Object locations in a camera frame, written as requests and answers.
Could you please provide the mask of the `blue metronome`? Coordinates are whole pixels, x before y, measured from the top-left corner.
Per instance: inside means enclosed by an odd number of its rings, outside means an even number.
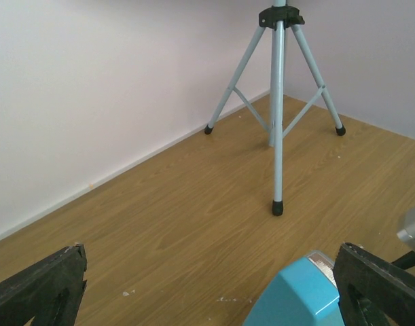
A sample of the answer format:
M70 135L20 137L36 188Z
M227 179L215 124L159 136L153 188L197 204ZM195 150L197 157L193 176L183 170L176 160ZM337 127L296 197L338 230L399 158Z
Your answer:
M333 260L320 251L289 264L272 279L243 324L343 325L333 267Z

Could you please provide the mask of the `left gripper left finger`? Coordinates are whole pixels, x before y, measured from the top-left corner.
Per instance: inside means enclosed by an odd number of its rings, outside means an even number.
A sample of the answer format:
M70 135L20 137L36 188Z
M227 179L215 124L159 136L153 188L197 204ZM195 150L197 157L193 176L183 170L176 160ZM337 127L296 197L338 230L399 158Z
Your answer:
M0 282L0 325L74 325L87 280L83 244L64 247Z

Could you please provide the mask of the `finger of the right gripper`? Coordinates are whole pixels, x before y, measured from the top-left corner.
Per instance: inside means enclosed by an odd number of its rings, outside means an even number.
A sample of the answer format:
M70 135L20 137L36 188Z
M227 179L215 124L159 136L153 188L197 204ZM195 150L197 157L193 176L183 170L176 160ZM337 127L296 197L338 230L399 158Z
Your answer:
M405 255L392 262L392 264L401 269L410 269L415 267L415 252L410 251Z

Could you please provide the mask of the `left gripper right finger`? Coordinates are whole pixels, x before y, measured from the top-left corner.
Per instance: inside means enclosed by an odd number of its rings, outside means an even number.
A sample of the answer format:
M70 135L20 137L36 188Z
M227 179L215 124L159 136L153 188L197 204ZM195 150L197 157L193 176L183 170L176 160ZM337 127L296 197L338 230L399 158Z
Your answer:
M340 246L333 275L345 325L415 325L415 276L355 244Z

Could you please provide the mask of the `light blue music stand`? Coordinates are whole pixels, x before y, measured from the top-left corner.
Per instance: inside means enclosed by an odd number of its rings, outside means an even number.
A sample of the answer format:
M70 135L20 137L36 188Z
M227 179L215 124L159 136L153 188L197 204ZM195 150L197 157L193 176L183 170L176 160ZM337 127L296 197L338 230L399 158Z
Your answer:
M264 130L269 134L269 146L274 148L274 195L272 214L281 216L284 211L283 203L283 139L301 120L318 98L322 98L335 124L336 134L340 137L346 134L346 129L333 104L326 83L317 67L310 51L308 42L302 31L305 21L298 8L288 5L286 1L273 1L272 5L261 11L258 16L258 27L247 46L240 62L227 86L210 121L204 128L205 134L211 134L231 94L236 94L254 115ZM264 31L272 31L272 55L270 72L270 123L267 124L243 93L236 87L244 69L254 53ZM304 108L294 117L290 124L283 127L284 81L285 81L285 48L287 30L291 29L303 57L317 85L317 92Z

